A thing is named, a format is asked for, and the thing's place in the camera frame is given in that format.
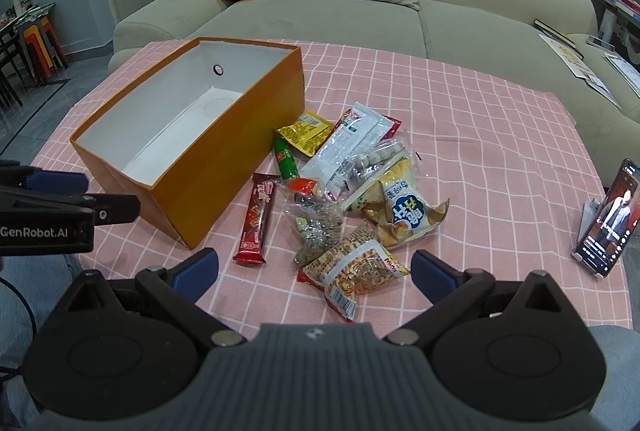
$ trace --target checkered tablecloth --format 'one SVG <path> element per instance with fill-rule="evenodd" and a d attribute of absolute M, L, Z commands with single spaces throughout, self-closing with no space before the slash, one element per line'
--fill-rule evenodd
<path fill-rule="evenodd" d="M 68 142 L 72 132 L 182 43 L 152 43 L 126 62 L 68 112 L 34 165 L 86 172 Z M 522 280 L 542 268 L 587 324 L 631 327 L 623 264 L 597 281 L 570 257 L 583 202 L 602 198 L 603 192 L 573 119 L 555 96 L 422 58 L 289 43 L 303 51 L 308 109 L 335 120 L 359 101 L 402 120 L 428 174 L 419 181 L 420 191 L 434 205 L 451 199 L 447 220 L 434 234 L 394 251 L 401 262 L 409 265 L 413 252 L 422 248 L 459 270 L 480 267 L 498 279 Z M 258 170 L 276 172 L 273 157 Z M 90 190 L 99 190 L 94 179 Z M 249 192 L 247 183 L 202 242 L 218 252 L 220 277 L 198 305 L 249 338 L 263 322 L 337 322 L 320 291 L 295 281 L 292 258 L 300 244 L 282 213 L 281 197 L 271 219 L 267 264 L 247 268 L 231 260 Z M 359 221 L 349 218 L 346 231 Z M 172 267 L 190 254 L 139 219 L 96 228 L 95 250 L 81 256 L 81 262 L 122 278 L 149 265 Z M 384 335 L 429 305 L 407 277 L 362 297 L 356 319 L 370 321 Z"/>

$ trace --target floor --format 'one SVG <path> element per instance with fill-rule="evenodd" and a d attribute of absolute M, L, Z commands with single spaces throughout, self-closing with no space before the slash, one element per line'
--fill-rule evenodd
<path fill-rule="evenodd" d="M 66 112 L 108 76 L 110 58 L 73 62 L 67 70 L 57 72 L 50 79 L 51 82 L 69 79 L 65 84 L 58 82 L 35 88 L 23 86 L 17 77 L 13 77 L 11 82 L 24 106 L 0 110 L 0 159 L 30 163 Z M 629 241 L 623 260 L 634 328 L 640 331 L 640 230 L 637 232 Z"/>

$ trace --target orange box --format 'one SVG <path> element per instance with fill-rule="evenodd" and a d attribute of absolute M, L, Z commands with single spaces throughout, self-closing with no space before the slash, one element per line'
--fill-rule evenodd
<path fill-rule="evenodd" d="M 70 140 L 106 192 L 135 194 L 143 219 L 193 249 L 302 114 L 304 89 L 298 46 L 197 38 Z"/>

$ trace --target beige couch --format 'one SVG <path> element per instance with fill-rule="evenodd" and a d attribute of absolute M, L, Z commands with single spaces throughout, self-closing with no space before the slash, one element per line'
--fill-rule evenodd
<path fill-rule="evenodd" d="M 496 75 L 554 93 L 573 115 L 609 186 L 623 158 L 640 162 L 640 100 L 586 44 L 596 34 L 590 0 L 420 0 L 420 11 L 370 0 L 156 0 L 118 24 L 114 71 L 152 41 L 220 36 L 287 38 L 400 52 Z M 575 78 L 531 25 L 569 34 L 617 100 Z"/>

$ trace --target black cable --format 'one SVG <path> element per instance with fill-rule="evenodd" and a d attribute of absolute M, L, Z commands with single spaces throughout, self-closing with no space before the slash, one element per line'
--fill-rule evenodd
<path fill-rule="evenodd" d="M 11 283 L 9 283 L 9 281 L 4 279 L 3 277 L 0 277 L 0 283 L 6 286 L 9 290 L 11 290 L 11 292 L 16 294 L 20 302 L 22 302 L 24 307 L 27 309 L 27 313 L 29 314 L 29 320 L 31 321 L 31 342 L 33 342 L 33 339 L 35 339 L 36 334 L 38 333 L 38 326 L 36 325 L 36 318 L 33 315 L 33 310 L 31 310 L 31 307 L 29 306 L 27 299 L 25 299 L 24 296 L 20 293 L 20 290 L 18 290 L 15 286 L 13 286 Z M 14 377 L 17 377 L 18 375 L 21 375 L 19 367 L 13 368 L 13 367 L 0 366 L 0 373 L 4 373 L 4 375 L 0 377 L 0 384 Z"/>

